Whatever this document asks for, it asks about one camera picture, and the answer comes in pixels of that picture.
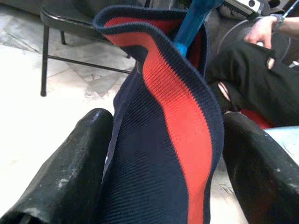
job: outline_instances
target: tile floor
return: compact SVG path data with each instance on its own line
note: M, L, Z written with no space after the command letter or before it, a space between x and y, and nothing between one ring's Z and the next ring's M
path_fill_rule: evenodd
M117 47L50 30L50 53L131 69ZM42 163L76 122L96 107L114 112L112 100L126 75L49 60L48 95L40 97L43 25L37 16L0 5L0 217L17 201ZM212 224L246 224L225 164L211 192Z

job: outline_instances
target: blue plastic object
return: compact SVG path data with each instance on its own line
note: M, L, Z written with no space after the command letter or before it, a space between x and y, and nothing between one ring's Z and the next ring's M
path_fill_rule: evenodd
M183 56L194 40L206 16L224 0L193 0L178 31L174 44Z

